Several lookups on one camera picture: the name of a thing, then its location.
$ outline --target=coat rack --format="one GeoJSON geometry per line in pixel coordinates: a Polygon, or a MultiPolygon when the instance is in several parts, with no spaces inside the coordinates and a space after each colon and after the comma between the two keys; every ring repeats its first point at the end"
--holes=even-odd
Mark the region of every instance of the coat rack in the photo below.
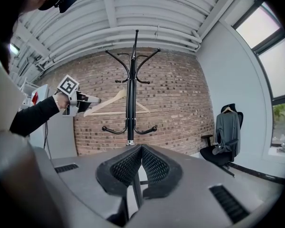
{"type": "Polygon", "coordinates": [[[116,132],[112,129],[107,128],[106,126],[102,127],[103,131],[107,131],[110,133],[114,134],[122,134],[128,129],[128,142],[127,145],[134,145],[134,131],[137,132],[138,134],[147,134],[151,132],[155,132],[157,130],[157,127],[154,126],[146,131],[140,132],[136,128],[136,81],[140,82],[141,84],[150,84],[150,81],[142,81],[138,78],[137,74],[139,72],[139,69],[141,69],[142,65],[146,61],[148,61],[151,57],[153,57],[156,53],[160,52],[160,49],[157,49],[155,52],[153,52],[149,56],[145,55],[138,55],[136,56],[136,44],[137,44],[137,36],[138,36],[138,29],[136,30],[136,35],[135,35],[135,43],[133,45],[133,51],[132,51],[132,56],[128,53],[117,53],[118,55],[128,55],[129,60],[130,60],[130,70],[126,66],[126,64],[117,58],[115,55],[111,54],[108,50],[105,52],[112,56],[114,59],[116,59],[123,67],[125,68],[128,77],[125,80],[115,80],[116,83],[125,83],[127,82],[128,88],[127,88],[127,101],[126,101],[126,107],[125,107],[125,115],[126,115],[126,120],[125,120],[125,127],[122,131],[116,132]],[[137,67],[137,60],[139,57],[146,57],[144,61],[137,67]]]}

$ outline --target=office chair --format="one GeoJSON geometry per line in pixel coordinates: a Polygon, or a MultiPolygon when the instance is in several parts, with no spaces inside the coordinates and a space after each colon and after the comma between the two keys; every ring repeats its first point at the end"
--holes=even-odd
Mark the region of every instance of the office chair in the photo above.
{"type": "MultiPolygon", "coordinates": [[[[232,111],[237,113],[238,119],[239,119],[239,126],[241,128],[242,127],[242,123],[243,123],[244,115],[243,115],[242,112],[237,112],[236,111],[235,104],[225,105],[224,107],[222,107],[220,112],[223,112],[228,106],[230,107],[230,109],[232,111]]],[[[229,141],[229,142],[226,143],[226,145],[228,145],[228,146],[230,146],[232,148],[232,152],[224,152],[224,153],[221,153],[221,154],[214,155],[212,153],[212,150],[215,148],[215,146],[211,145],[211,143],[210,143],[210,137],[212,137],[212,136],[213,136],[212,134],[201,136],[201,139],[206,139],[207,140],[208,146],[203,148],[203,149],[201,149],[199,151],[200,154],[202,155],[202,157],[205,160],[207,160],[207,161],[217,165],[222,170],[227,172],[229,175],[234,177],[234,174],[228,170],[229,169],[229,165],[228,164],[230,162],[234,161],[234,157],[236,156],[236,150],[235,150],[235,148],[232,148],[232,146],[234,146],[238,142],[238,140],[232,140],[232,141],[229,141]]]]}

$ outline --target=chair armrest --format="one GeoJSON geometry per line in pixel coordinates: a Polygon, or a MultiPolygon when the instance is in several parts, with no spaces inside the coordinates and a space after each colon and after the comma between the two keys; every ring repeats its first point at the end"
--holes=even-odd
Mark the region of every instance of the chair armrest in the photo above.
{"type": "Polygon", "coordinates": [[[201,136],[201,139],[207,139],[208,147],[211,146],[210,137],[212,136],[213,136],[212,134],[201,136]]]}
{"type": "MultiPolygon", "coordinates": [[[[232,145],[235,145],[236,143],[238,143],[238,139],[233,139],[227,143],[225,143],[225,145],[227,146],[232,146],[232,145]]],[[[231,162],[234,161],[234,157],[236,156],[236,149],[235,148],[231,148],[232,149],[232,155],[231,155],[231,162]]]]}
{"type": "Polygon", "coordinates": [[[201,139],[207,139],[207,138],[210,138],[210,137],[212,137],[212,136],[213,136],[212,134],[204,135],[204,136],[201,136],[201,139]]]}

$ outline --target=clothes hanger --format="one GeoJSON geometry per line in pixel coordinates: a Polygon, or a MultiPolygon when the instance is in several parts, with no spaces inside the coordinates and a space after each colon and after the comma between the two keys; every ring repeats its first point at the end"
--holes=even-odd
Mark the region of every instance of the clothes hanger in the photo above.
{"type": "MultiPolygon", "coordinates": [[[[115,101],[118,101],[122,98],[124,98],[125,96],[127,96],[127,92],[125,89],[122,89],[121,91],[119,91],[117,93],[117,95],[115,97],[113,97],[112,99],[110,100],[107,100],[103,103],[100,103],[96,106],[93,106],[91,109],[88,109],[85,111],[84,113],[84,116],[91,116],[91,115],[119,115],[119,114],[125,114],[125,112],[99,112],[99,113],[95,113],[96,111],[100,110],[101,108],[104,108],[105,106],[115,102],[115,101]]],[[[136,113],[150,113],[150,110],[143,106],[142,104],[136,102],[136,104],[141,107],[144,112],[136,112],[136,113]]]]}
{"type": "Polygon", "coordinates": [[[231,112],[233,112],[233,111],[231,110],[231,108],[229,107],[229,105],[226,107],[226,109],[225,109],[222,113],[225,113],[226,111],[231,111],[231,112]]]}

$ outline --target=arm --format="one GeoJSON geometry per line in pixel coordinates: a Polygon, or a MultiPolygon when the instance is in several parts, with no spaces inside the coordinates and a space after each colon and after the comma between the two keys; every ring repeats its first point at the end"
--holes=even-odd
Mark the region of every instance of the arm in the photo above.
{"type": "Polygon", "coordinates": [[[27,136],[38,129],[50,117],[57,114],[59,108],[65,108],[68,104],[68,97],[65,94],[58,93],[54,97],[57,104],[51,96],[34,106],[17,112],[9,130],[21,136],[27,136]]]}

